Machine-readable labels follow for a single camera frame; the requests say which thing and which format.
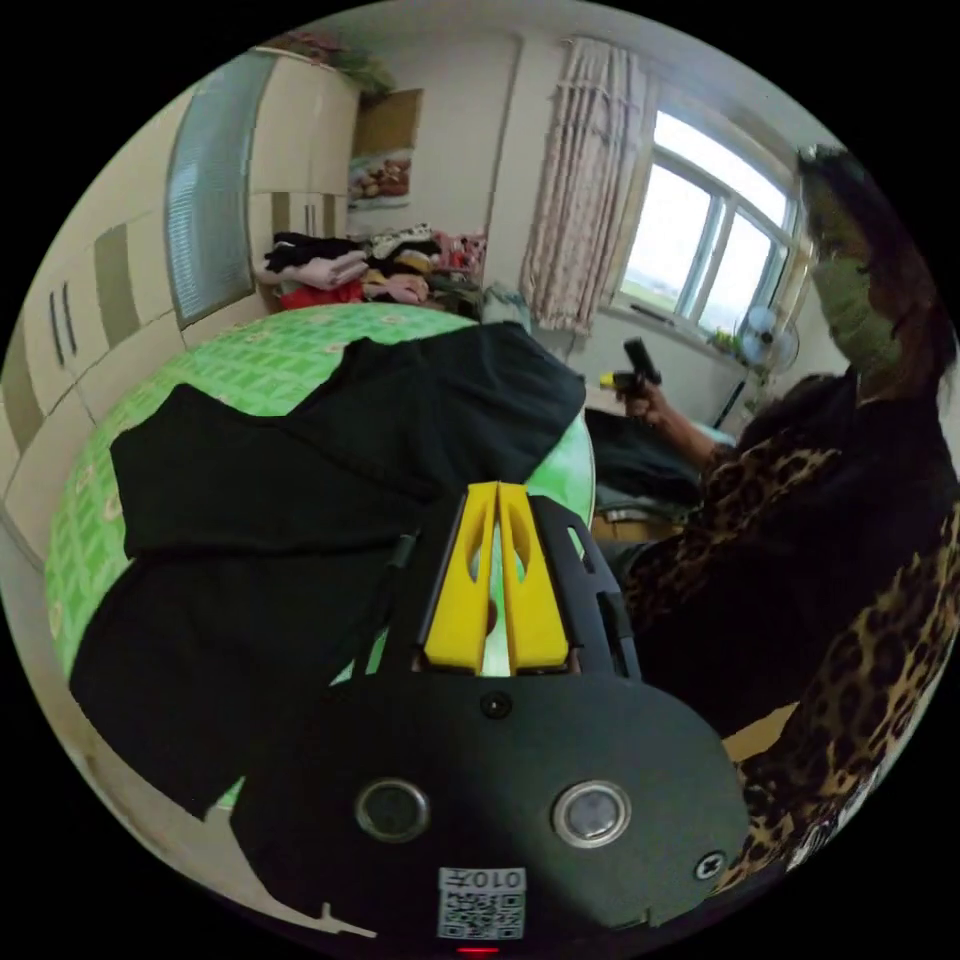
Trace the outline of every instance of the green patterned bedsheet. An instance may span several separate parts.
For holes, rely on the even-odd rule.
[[[151,416],[176,384],[192,384],[246,413],[280,416],[330,376],[350,341],[370,337],[397,343],[468,325],[419,307],[347,304],[294,310],[228,330],[178,355],[127,394],[77,458],[51,526],[47,609],[64,672],[70,673],[90,617],[130,562],[123,552],[125,527],[110,445],[123,430]],[[529,489],[590,522],[593,451],[582,417],[534,472]],[[492,592],[501,616],[487,644],[484,673],[503,675],[508,669],[499,538],[495,549]],[[350,672],[347,668],[334,682]]]

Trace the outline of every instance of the wardrobe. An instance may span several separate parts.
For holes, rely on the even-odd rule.
[[[0,374],[4,523],[36,566],[74,458],[114,404],[270,312],[251,266],[275,232],[344,232],[358,99],[331,68],[248,51],[146,123],[69,213]],[[209,184],[219,192],[199,196]],[[211,277],[227,287],[205,291]]]

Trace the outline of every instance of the white fan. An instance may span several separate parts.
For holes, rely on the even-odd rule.
[[[800,337],[793,323],[777,329],[769,307],[752,307],[740,332],[740,350],[752,367],[776,374],[789,370],[800,353]]]

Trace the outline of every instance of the yellow bracket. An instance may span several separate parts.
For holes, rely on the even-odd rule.
[[[487,644],[497,483],[471,484],[423,648],[431,665],[480,673]],[[478,555],[476,578],[470,565]]]
[[[567,662],[569,647],[526,487],[500,484],[500,541],[510,673],[556,670]],[[523,565],[522,580],[514,556]]]
[[[489,626],[494,520],[502,546],[510,673],[562,668],[569,646],[527,490],[520,484],[469,487],[424,654],[440,669],[481,672]],[[471,576],[474,557],[478,569]],[[522,576],[514,557],[520,558]]]

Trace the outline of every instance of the leopard print clothing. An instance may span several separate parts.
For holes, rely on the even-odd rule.
[[[717,887],[791,857],[840,816],[904,735],[960,629],[960,501],[941,544],[915,555],[834,638],[779,740],[738,765],[750,832]]]
[[[793,449],[783,434],[742,456],[720,455],[704,474],[703,506],[672,542],[672,549],[638,565],[627,578],[624,601],[634,631],[646,630],[688,600],[726,544],[748,533],[762,513],[808,483],[838,454]]]

